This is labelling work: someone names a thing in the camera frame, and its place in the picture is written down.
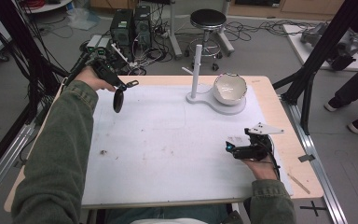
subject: table top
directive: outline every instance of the table top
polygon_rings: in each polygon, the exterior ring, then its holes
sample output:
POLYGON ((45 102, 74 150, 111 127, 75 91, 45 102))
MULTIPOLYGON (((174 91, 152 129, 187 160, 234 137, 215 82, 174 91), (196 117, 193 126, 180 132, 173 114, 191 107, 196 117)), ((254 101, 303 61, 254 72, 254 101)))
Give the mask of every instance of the table top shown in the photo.
MULTIPOLYGON (((147 77, 120 77, 124 82, 134 79, 139 80, 141 85, 191 85, 192 76, 147 76, 147 77)), ((298 157, 305 154, 296 133, 287 118, 281 102, 273 90, 267 77, 244 77, 248 85, 252 86, 258 104, 268 125, 285 130, 284 134, 273 134, 271 136, 275 147, 279 151, 283 166, 289 176, 289 182, 293 189, 293 199, 320 198, 324 192, 316 174, 309 162, 300 162, 298 157)), ((200 76, 199 83, 213 84, 215 76, 200 76)), ((5 203, 5 210, 9 211, 14 197, 14 190, 23 180, 21 173, 10 192, 5 203)))

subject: computer tower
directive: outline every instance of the computer tower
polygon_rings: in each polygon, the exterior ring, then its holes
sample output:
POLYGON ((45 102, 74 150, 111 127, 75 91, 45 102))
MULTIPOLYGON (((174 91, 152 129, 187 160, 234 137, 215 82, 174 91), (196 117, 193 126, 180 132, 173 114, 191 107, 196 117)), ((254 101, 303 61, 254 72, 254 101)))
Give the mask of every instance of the computer tower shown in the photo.
POLYGON ((123 55, 133 62, 132 52, 133 40, 135 36, 135 23, 133 21, 132 9, 118 9, 110 25, 110 33, 114 43, 123 49, 123 55))
POLYGON ((150 6, 138 6, 134 13, 135 35, 138 39, 138 47, 150 49, 152 47, 150 6))

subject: white stand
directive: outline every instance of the white stand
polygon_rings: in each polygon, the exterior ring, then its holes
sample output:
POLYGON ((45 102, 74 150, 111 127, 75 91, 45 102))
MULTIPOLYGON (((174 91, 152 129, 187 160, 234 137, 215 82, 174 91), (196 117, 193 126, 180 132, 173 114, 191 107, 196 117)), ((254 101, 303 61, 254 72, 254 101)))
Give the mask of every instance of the white stand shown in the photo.
POLYGON ((246 98, 244 98, 237 105, 224 105, 216 100, 213 95, 213 88, 206 92, 197 92, 199 83, 199 74, 201 66, 201 52, 202 45, 196 46, 196 56, 194 58, 194 71, 191 72, 187 68, 182 67, 183 70, 193 75, 193 84, 191 86, 191 92, 187 94, 186 99, 191 104, 206 104, 217 113, 223 115, 236 115, 239 114, 246 106, 246 98))

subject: white board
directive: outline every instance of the white board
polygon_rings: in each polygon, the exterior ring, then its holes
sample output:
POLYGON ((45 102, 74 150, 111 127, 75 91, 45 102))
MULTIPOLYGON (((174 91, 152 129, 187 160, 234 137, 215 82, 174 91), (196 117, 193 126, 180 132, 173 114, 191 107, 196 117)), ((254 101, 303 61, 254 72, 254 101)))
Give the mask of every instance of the white board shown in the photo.
MULTIPOLYGON (((283 26, 286 33, 298 33, 300 31, 303 31, 301 27, 295 26, 295 25, 284 25, 283 26)), ((310 56, 310 53, 313 51, 313 47, 310 45, 310 43, 304 44, 301 43, 301 34, 297 35, 288 35, 290 43, 292 44, 293 48, 296 51, 296 54, 301 61, 302 64, 308 59, 310 56)), ((358 71, 358 54, 354 54, 352 56, 354 59, 356 59, 355 62, 348 65, 343 71, 358 71)), ((327 69, 327 70, 333 70, 333 68, 330 66, 328 62, 324 62, 321 66, 321 69, 327 69)))
MULTIPOLYGON (((137 86, 125 91, 119 114, 113 93, 98 91, 84 207, 241 201, 252 195, 252 172, 225 151, 229 137, 248 146, 243 129, 265 123, 252 87, 247 106, 234 116, 189 104, 190 91, 137 86)), ((281 173, 293 194, 284 168, 281 173)))

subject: black stool seat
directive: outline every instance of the black stool seat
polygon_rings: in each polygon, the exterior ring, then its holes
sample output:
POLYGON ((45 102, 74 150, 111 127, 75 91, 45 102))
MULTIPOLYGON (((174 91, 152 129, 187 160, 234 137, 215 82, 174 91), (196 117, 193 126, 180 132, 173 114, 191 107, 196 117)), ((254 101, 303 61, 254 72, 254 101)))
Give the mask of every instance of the black stool seat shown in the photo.
POLYGON ((226 16, 213 9, 200 9, 191 13, 190 21, 199 29, 215 30, 226 22, 226 16))

